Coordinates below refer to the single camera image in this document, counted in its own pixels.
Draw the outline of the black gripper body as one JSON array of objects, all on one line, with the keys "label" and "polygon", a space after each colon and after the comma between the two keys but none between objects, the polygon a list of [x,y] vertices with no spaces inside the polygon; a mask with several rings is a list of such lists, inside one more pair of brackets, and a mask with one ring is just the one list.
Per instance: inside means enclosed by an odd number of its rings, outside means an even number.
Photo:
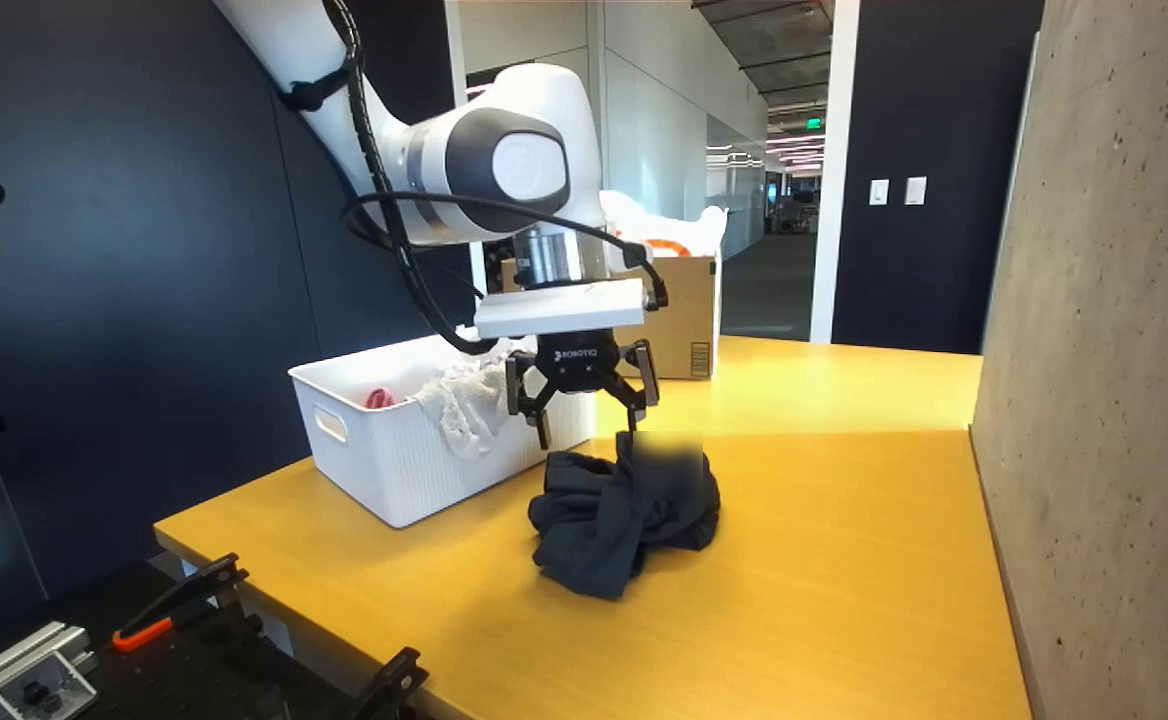
[{"label": "black gripper body", "polygon": [[537,343],[546,391],[610,391],[622,383],[614,333],[560,333]]}]

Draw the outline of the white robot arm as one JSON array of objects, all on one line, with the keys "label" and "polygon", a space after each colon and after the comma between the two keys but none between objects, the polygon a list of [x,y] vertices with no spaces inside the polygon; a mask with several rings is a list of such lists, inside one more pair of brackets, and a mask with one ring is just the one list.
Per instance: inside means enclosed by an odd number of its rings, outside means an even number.
[{"label": "white robot arm", "polygon": [[[351,228],[395,255],[421,315],[458,352],[505,360],[505,407],[550,430],[560,391],[626,404],[626,442],[659,401],[650,339],[622,343],[670,302],[640,238],[603,217],[594,101],[571,67],[512,64],[477,101],[400,119],[365,72],[367,40],[347,0],[212,0],[347,180]],[[427,297],[418,252],[509,244],[515,287],[482,285],[469,320]]]}]

